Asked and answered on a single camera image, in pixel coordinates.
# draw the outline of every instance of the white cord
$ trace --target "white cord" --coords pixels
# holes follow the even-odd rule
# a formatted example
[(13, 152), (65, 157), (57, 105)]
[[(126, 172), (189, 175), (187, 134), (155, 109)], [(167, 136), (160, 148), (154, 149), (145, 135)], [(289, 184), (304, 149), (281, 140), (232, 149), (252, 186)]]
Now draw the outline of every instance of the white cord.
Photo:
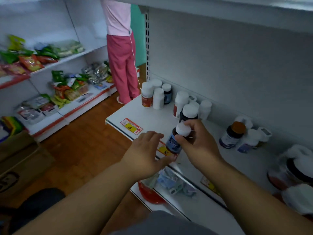
[[(133, 43), (132, 43), (132, 41), (131, 41), (131, 51), (133, 52), (134, 66), (135, 66), (136, 77), (137, 77), (137, 70), (136, 70), (136, 63), (135, 63), (135, 55), (134, 55), (134, 50), (133, 50)], [(140, 88), (140, 90), (141, 90), (141, 86), (140, 86), (140, 82), (139, 82), (138, 77), (137, 77), (137, 80), (138, 80), (139, 88)]]

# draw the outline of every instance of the wooden floor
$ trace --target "wooden floor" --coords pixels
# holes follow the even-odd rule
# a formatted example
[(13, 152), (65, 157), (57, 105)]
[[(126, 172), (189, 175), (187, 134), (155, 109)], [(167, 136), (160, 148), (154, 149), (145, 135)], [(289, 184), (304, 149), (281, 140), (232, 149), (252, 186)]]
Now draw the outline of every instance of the wooden floor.
[[(145, 81), (145, 65), (140, 67), (140, 82)], [(42, 142), (56, 159), (40, 178), (2, 205), (18, 207), (25, 199), (43, 188), (56, 187), (72, 193), (112, 164), (119, 162), (131, 141), (105, 124), (105, 119), (122, 107), (118, 93), (105, 99), (79, 118)], [(105, 226), (107, 234), (143, 220), (149, 210), (128, 192)]]

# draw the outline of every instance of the shoe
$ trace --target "shoe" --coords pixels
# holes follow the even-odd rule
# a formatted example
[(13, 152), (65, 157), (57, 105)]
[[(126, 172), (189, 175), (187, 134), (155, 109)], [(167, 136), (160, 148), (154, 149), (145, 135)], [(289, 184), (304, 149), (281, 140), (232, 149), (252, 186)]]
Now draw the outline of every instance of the shoe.
[(116, 100), (117, 100), (118, 103), (120, 103), (120, 104), (122, 104), (122, 105), (125, 105), (124, 103), (122, 103), (122, 102), (119, 101), (119, 96), (116, 98)]

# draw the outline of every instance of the wall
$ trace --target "wall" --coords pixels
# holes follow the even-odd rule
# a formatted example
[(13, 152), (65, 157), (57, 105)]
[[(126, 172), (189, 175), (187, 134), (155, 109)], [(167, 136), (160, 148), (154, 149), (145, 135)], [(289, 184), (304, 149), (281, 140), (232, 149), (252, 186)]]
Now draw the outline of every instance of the wall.
[(150, 71), (313, 146), (313, 37), (149, 9)]
[(146, 62), (145, 15), (134, 4), (131, 5), (131, 29), (136, 42), (136, 66), (139, 66)]

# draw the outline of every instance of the right hand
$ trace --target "right hand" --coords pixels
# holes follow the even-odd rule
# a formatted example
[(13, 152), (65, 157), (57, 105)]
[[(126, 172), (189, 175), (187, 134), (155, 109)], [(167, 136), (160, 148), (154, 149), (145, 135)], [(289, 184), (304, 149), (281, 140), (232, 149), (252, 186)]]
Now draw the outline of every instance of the right hand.
[(184, 124), (189, 125), (194, 130), (194, 143), (191, 144), (181, 135), (175, 135), (175, 140), (182, 146), (190, 162), (198, 170), (204, 171), (216, 163), (225, 163), (215, 139), (207, 131), (201, 120), (187, 120)]

